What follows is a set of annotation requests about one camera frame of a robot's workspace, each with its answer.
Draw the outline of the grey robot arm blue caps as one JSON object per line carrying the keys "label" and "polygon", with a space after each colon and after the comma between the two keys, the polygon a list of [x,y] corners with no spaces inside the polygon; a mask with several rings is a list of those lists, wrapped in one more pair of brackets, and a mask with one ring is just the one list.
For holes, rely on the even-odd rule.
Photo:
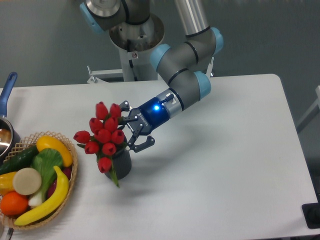
{"label": "grey robot arm blue caps", "polygon": [[168,89],[137,108],[121,109],[132,136],[128,147],[140,152],[155,143],[151,132],[211,92],[209,75],[193,71],[211,63],[224,45],[220,31],[210,27],[199,0],[177,0],[186,41],[177,47],[163,43],[163,22],[147,0],[85,0],[80,11],[97,33],[108,32],[118,48],[124,81],[163,79]]}

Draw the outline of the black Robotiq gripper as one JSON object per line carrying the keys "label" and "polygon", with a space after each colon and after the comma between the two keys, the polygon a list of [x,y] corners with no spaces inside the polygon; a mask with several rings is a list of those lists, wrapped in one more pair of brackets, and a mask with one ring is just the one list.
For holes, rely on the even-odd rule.
{"label": "black Robotiq gripper", "polygon": [[[149,134],[170,119],[169,112],[164,105],[165,102],[167,100],[153,97],[133,109],[127,100],[119,105],[121,112],[129,113],[128,116],[118,117],[118,125],[127,125],[132,132],[132,136],[127,142],[130,150],[139,153],[155,144],[155,139]],[[147,137],[145,142],[135,144],[139,136]]]}

